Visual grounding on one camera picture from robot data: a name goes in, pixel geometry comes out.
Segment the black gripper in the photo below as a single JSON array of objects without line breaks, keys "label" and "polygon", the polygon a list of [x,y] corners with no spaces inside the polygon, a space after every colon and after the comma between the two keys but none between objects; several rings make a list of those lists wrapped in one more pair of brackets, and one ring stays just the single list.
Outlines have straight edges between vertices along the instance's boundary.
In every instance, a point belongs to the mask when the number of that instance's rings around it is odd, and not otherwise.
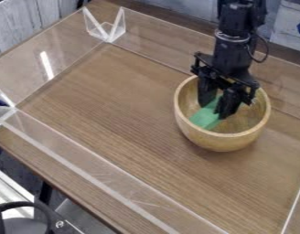
[{"label": "black gripper", "polygon": [[195,52],[191,72],[198,76],[198,101],[202,107],[215,100],[218,90],[223,91],[215,112],[225,120],[237,113],[242,103],[253,104],[261,85],[247,69],[226,74],[211,64],[211,59],[203,52]]}]

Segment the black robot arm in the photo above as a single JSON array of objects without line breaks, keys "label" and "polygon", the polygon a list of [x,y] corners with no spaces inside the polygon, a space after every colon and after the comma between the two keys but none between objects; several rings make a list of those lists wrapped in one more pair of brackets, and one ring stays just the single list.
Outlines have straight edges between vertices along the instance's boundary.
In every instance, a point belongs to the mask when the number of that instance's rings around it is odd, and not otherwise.
[{"label": "black robot arm", "polygon": [[242,103],[253,104],[261,84],[250,73],[251,63],[263,63],[265,57],[255,57],[258,28],[267,15],[266,0],[219,0],[215,30],[215,48],[211,55],[194,53],[191,67],[198,77],[198,102],[206,107],[222,90],[215,113],[223,120],[234,115]]}]

